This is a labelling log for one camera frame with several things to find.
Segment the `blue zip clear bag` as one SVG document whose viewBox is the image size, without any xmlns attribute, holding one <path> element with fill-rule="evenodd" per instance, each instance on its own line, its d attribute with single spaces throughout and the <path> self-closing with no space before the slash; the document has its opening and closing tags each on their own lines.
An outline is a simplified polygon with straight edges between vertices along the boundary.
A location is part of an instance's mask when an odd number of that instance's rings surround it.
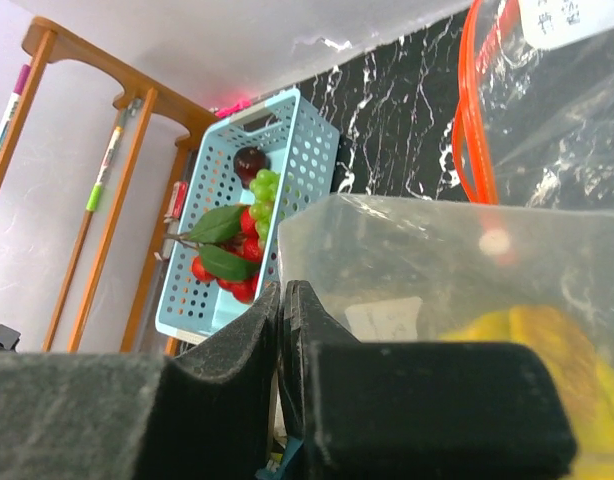
<svg viewBox="0 0 614 480">
<path fill-rule="evenodd" d="M 614 369 L 614 210 L 339 194 L 280 222 L 279 277 L 361 341 L 441 340 L 516 305 L 568 314 Z"/>
</svg>

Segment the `red zip clear bag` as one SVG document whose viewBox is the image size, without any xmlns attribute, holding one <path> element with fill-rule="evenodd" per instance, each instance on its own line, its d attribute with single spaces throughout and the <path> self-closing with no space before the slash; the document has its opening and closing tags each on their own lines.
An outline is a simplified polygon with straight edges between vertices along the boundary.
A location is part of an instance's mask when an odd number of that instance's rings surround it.
<svg viewBox="0 0 614 480">
<path fill-rule="evenodd" d="M 614 1 L 476 1 L 452 133 L 472 202 L 614 210 Z"/>
</svg>

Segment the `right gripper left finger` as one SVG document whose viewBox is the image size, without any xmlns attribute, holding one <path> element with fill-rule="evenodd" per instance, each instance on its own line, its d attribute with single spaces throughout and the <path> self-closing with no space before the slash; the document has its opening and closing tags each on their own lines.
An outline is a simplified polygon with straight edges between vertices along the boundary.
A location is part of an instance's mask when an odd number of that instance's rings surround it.
<svg viewBox="0 0 614 480">
<path fill-rule="evenodd" d="M 0 479 L 251 479 L 280 290 L 176 356 L 0 352 Z"/>
</svg>

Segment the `dark red fake plum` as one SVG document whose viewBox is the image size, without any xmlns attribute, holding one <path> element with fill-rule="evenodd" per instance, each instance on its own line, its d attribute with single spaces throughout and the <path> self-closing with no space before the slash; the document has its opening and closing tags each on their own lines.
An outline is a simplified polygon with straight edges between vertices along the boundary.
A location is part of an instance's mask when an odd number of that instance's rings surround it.
<svg viewBox="0 0 614 480">
<path fill-rule="evenodd" d="M 248 184 L 268 164 L 267 155 L 257 147 L 240 148 L 233 158 L 234 172 L 243 184 Z"/>
</svg>

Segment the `light blue plastic basket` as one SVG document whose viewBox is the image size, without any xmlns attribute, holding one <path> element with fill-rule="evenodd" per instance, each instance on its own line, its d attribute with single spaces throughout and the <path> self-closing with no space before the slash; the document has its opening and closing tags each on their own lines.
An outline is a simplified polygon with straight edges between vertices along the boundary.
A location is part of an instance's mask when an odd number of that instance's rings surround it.
<svg viewBox="0 0 614 480">
<path fill-rule="evenodd" d="M 208 128 L 170 237 L 158 332 L 198 343 L 277 280 L 278 226 L 329 194 L 339 139 L 296 88 Z"/>
</svg>

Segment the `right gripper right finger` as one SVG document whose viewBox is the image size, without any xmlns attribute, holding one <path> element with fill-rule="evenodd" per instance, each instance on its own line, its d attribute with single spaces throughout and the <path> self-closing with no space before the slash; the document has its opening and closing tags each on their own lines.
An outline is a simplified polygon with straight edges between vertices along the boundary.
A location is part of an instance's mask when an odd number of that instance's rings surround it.
<svg viewBox="0 0 614 480">
<path fill-rule="evenodd" d="M 507 342 L 362 342 L 288 283 L 280 388 L 297 479 L 560 479 L 577 442 L 545 365 Z"/>
</svg>

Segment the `red fake strawberries bunch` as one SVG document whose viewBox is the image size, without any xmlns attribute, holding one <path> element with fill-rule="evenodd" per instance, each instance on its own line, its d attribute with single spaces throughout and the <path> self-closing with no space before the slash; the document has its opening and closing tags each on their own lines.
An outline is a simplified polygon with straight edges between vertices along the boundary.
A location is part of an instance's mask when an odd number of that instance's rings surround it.
<svg viewBox="0 0 614 480">
<path fill-rule="evenodd" d="M 190 272 L 197 281 L 217 283 L 244 305 L 255 298 L 263 260 L 249 209 L 246 204 L 218 206 L 204 212 L 190 229 L 165 235 L 195 253 Z"/>
</svg>

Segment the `green fake grapes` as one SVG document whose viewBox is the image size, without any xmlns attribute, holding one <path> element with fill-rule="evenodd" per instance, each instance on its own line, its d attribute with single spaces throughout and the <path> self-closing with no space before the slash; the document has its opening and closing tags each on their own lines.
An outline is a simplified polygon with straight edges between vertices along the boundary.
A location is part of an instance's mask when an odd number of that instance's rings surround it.
<svg viewBox="0 0 614 480">
<path fill-rule="evenodd" d="M 254 196 L 254 203 L 249 209 L 254 220 L 255 231 L 258 234 L 259 246 L 263 249 L 271 230 L 271 219 L 280 175 L 269 169 L 261 169 L 250 182 L 249 190 Z"/>
</svg>

